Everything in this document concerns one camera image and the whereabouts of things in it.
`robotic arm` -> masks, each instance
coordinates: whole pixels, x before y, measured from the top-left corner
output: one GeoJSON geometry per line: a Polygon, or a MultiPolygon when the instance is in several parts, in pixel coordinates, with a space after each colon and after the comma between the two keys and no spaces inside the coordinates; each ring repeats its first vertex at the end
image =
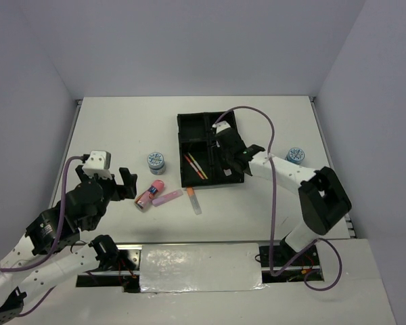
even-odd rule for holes
{"type": "Polygon", "coordinates": [[[268,156],[264,148],[255,144],[246,147],[238,132],[225,121],[214,128],[224,169],[272,181],[269,163],[272,159],[277,185],[299,196],[302,220],[280,243],[286,257],[292,257],[314,239],[326,235],[352,208],[331,168],[319,171],[305,168],[272,154],[268,156]]]}
{"type": "MultiPolygon", "coordinates": [[[[0,269],[21,268],[32,265],[46,255],[56,236],[60,236],[54,253],[72,246],[80,239],[80,230],[94,230],[105,215],[110,201],[134,199],[137,176],[127,168],[119,168],[124,185],[117,185],[109,172],[110,154],[92,151],[83,156],[84,165],[76,168],[81,183],[66,194],[65,220],[58,234],[60,202],[43,211],[27,228],[16,247],[0,261],[0,269]]],[[[109,236],[98,236],[72,255],[51,259],[38,267],[18,272],[0,271],[0,324],[8,322],[39,294],[66,279],[92,269],[106,270],[124,261],[133,270],[135,265],[121,256],[109,236]]]]}

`white table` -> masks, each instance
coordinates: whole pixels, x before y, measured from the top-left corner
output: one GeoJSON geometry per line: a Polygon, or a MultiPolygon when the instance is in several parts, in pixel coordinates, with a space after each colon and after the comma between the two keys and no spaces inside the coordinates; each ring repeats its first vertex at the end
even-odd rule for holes
{"type": "MultiPolygon", "coordinates": [[[[86,97],[76,121],[67,157],[107,150],[112,154],[110,170],[118,176],[119,167],[138,174],[138,192],[159,178],[164,193],[181,187],[179,174],[179,113],[224,111],[249,105],[266,112],[273,120],[276,138],[273,153],[284,157],[291,147],[306,153],[306,167],[320,169],[328,164],[309,98],[302,97],[86,97]],[[146,163],[150,152],[163,153],[167,170],[152,175],[146,163]]],[[[248,110],[236,110],[236,121],[247,145],[266,147],[270,138],[267,121],[248,110]]],[[[79,182],[74,171],[68,176],[68,189],[79,182]]],[[[195,215],[187,195],[138,211],[132,200],[111,202],[97,229],[83,232],[90,240],[108,234],[115,242],[222,242],[269,239],[271,223],[271,184],[264,179],[246,177],[244,184],[197,189],[203,214],[195,215]]],[[[55,202],[60,195],[55,195],[55,202]]],[[[278,187],[275,237],[282,239],[302,218],[299,199],[278,187]]],[[[327,238],[349,238],[341,220],[327,238]]]]}
{"type": "MultiPolygon", "coordinates": [[[[119,288],[75,288],[73,278],[54,289],[38,310],[12,324],[395,325],[368,241],[333,243],[344,272],[339,285],[327,292],[295,282],[242,292],[130,294],[119,288]]],[[[325,279],[331,282],[336,258],[324,243],[317,249],[325,279]]]]}

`black organizer box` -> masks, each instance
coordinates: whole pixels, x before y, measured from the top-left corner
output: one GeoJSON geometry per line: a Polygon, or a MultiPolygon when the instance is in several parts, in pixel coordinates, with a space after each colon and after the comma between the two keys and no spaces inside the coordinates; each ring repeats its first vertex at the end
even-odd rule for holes
{"type": "MultiPolygon", "coordinates": [[[[226,176],[223,168],[221,168],[221,151],[217,147],[212,125],[222,113],[204,112],[177,115],[181,185],[183,188],[244,182],[244,175],[232,171],[230,176],[226,176]],[[208,179],[201,179],[186,161],[184,154],[188,152],[199,163],[208,179]]],[[[224,116],[223,120],[227,121],[234,129],[238,129],[234,112],[224,116]]]]}

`gray wall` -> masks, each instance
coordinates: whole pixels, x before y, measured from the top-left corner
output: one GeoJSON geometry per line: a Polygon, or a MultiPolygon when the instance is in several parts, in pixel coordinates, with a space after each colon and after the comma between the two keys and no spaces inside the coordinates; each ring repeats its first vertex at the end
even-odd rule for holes
{"type": "Polygon", "coordinates": [[[19,0],[73,98],[315,95],[364,0],[19,0]]]}
{"type": "Polygon", "coordinates": [[[406,0],[367,0],[317,96],[334,164],[406,324],[406,0]]]}
{"type": "Polygon", "coordinates": [[[47,207],[74,111],[19,7],[0,0],[0,259],[47,207]]]}

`purple cable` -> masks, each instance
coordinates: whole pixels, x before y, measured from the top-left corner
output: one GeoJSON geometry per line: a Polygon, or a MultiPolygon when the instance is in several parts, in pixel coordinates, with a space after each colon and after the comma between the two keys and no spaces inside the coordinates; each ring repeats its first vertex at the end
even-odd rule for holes
{"type": "Polygon", "coordinates": [[[37,302],[37,304],[36,304],[35,306],[33,306],[32,309],[30,309],[30,310],[27,311],[26,313],[21,313],[20,315],[18,315],[18,316],[16,316],[16,317],[24,317],[24,316],[27,316],[27,315],[31,314],[32,312],[34,312],[35,309],[36,309],[37,307],[39,307],[39,306],[43,303],[43,301],[48,297],[48,295],[52,292],[52,290],[53,290],[54,288],[55,288],[55,287],[50,288],[50,289],[43,295],[43,297],[41,298],[41,300],[39,300],[39,301],[37,302]]]}
{"type": "Polygon", "coordinates": [[[60,201],[59,224],[58,224],[58,227],[57,227],[57,232],[55,234],[53,244],[51,245],[51,248],[50,248],[49,252],[45,255],[45,257],[43,257],[42,259],[40,259],[39,261],[37,261],[37,262],[35,262],[33,264],[25,265],[23,267],[10,267],[10,268],[4,267],[4,268],[0,269],[1,272],[23,272],[23,271],[28,271],[30,269],[33,269],[35,267],[40,266],[40,264],[46,262],[46,260],[48,260],[52,256],[52,254],[54,254],[54,251],[57,248],[57,245],[58,245],[59,240],[60,240],[60,235],[62,234],[63,223],[64,223],[64,220],[65,220],[66,178],[67,178],[67,175],[68,175],[69,166],[70,166],[70,163],[73,160],[82,160],[82,159],[83,159],[83,157],[80,157],[80,156],[72,156],[66,161],[65,166],[63,168],[62,197],[61,197],[61,201],[60,201]]]}
{"type": "MultiPolygon", "coordinates": [[[[273,143],[273,140],[275,138],[275,127],[273,126],[273,123],[272,123],[271,119],[269,118],[269,116],[267,116],[261,110],[258,110],[257,108],[254,108],[254,107],[251,107],[251,106],[236,106],[236,107],[230,108],[229,110],[226,110],[224,113],[222,113],[222,115],[215,121],[214,124],[217,124],[219,121],[221,121],[223,119],[223,117],[226,114],[229,114],[231,111],[237,110],[238,108],[247,108],[249,110],[253,110],[255,112],[258,112],[258,113],[262,114],[268,120],[268,122],[269,122],[269,124],[271,126],[271,130],[272,130],[271,140],[269,141],[269,145],[268,145],[268,148],[267,148],[268,159],[269,159],[269,163],[271,164],[271,170],[272,170],[272,219],[271,219],[271,238],[270,238],[270,241],[269,241],[269,256],[272,257],[273,256],[273,243],[274,243],[274,237],[275,237],[275,216],[276,216],[276,210],[277,210],[277,175],[276,175],[276,172],[275,172],[275,164],[273,163],[273,161],[272,161],[272,159],[270,157],[270,153],[271,153],[272,143],[273,143]]],[[[279,276],[281,273],[283,273],[290,266],[290,264],[292,264],[298,257],[300,257],[303,253],[305,253],[310,247],[312,247],[319,240],[322,240],[322,241],[326,242],[332,248],[332,250],[335,252],[335,254],[337,255],[338,265],[339,265],[337,278],[334,281],[334,283],[332,283],[331,285],[329,285],[326,288],[314,288],[310,284],[308,284],[308,282],[307,282],[308,277],[311,274],[317,272],[317,270],[313,270],[313,271],[310,271],[309,273],[307,273],[305,275],[304,283],[308,288],[310,288],[312,290],[315,290],[315,291],[326,291],[326,290],[329,290],[329,289],[332,289],[333,287],[335,287],[335,285],[337,285],[338,281],[340,281],[340,278],[341,278],[341,275],[342,275],[342,270],[343,270],[343,264],[342,264],[341,256],[338,253],[337,249],[334,247],[333,244],[331,244],[328,240],[326,240],[324,238],[319,238],[319,239],[316,239],[316,240],[312,241],[310,244],[308,244],[306,247],[304,247],[301,251],[296,253],[277,272],[274,272],[274,270],[273,270],[273,259],[270,258],[269,259],[269,272],[271,273],[271,276],[279,276]]]]}

